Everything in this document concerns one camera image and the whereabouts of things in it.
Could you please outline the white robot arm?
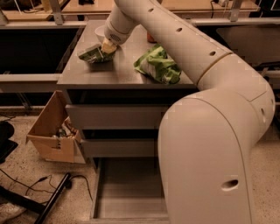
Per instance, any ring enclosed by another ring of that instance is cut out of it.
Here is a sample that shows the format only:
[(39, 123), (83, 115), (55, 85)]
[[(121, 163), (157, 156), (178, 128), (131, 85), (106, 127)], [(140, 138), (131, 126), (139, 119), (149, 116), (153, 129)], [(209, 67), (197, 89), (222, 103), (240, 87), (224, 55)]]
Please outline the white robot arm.
[(105, 36), (142, 25), (197, 87), (164, 114), (158, 159), (171, 224), (255, 224), (249, 155), (272, 122), (270, 84), (158, 0), (114, 0)]

